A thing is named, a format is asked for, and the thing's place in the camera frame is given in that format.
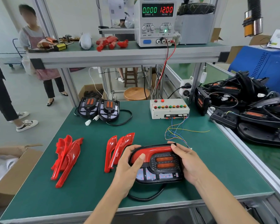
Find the cardboard box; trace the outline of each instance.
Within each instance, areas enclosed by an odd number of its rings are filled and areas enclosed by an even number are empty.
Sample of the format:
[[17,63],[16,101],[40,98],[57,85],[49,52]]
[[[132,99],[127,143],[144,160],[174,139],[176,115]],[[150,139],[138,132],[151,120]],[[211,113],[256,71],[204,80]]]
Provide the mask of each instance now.
[[221,32],[221,28],[214,28],[214,31],[213,31],[213,34],[212,34],[212,37],[210,39],[211,42],[217,42],[218,40],[221,40],[223,41],[222,38],[220,38],[220,32]]
[[[253,36],[249,45],[250,46],[255,46],[255,45],[265,45],[270,41],[270,38],[272,36],[270,35],[256,35]],[[242,50],[244,46],[232,46],[230,53],[229,53],[229,57],[226,61],[226,64],[231,64],[235,57],[237,56],[237,54]]]
[[[94,84],[84,85],[78,94],[79,99],[81,100],[84,97],[85,91],[96,91],[96,89],[103,90],[104,89],[103,84],[96,84],[96,86],[94,86]],[[105,92],[103,93],[103,99],[105,100],[107,99],[107,94]]]
[[0,148],[0,155],[13,155],[19,158],[0,180],[0,207],[8,206],[41,158],[43,153],[31,148],[34,146],[41,144]]

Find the test control box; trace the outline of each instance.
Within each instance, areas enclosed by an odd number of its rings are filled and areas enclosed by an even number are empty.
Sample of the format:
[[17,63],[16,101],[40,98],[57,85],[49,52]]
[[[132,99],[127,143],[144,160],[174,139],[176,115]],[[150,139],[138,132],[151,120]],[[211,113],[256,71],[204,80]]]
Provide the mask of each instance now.
[[183,99],[150,100],[152,119],[186,118],[190,108]]

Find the black shoe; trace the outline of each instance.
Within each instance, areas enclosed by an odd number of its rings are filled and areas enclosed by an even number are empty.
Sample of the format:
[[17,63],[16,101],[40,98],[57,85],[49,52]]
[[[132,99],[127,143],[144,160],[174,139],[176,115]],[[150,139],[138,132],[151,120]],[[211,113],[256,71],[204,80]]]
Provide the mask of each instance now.
[[63,96],[68,97],[68,93],[61,93]]
[[53,98],[52,102],[47,103],[47,106],[50,107],[53,104],[53,102],[54,102],[54,98]]

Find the black pants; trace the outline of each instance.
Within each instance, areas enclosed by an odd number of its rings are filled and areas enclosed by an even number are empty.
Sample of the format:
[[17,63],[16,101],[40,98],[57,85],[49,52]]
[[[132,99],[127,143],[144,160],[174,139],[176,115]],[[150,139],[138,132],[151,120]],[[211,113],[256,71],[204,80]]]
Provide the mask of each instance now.
[[[56,78],[55,82],[56,82],[59,92],[64,92],[64,85],[63,85],[62,78],[61,77]],[[55,94],[54,94],[52,79],[45,80],[44,86],[45,86],[45,90],[48,95],[48,98],[54,98]]]
[[3,79],[0,79],[0,111],[7,121],[18,119],[18,115],[11,104],[11,99]]

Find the red voltage display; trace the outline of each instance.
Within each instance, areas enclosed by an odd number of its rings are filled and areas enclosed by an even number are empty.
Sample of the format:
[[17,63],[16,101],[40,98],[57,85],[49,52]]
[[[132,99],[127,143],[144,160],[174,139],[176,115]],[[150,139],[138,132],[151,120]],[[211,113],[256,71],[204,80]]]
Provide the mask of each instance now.
[[142,4],[142,17],[173,17],[172,4]]

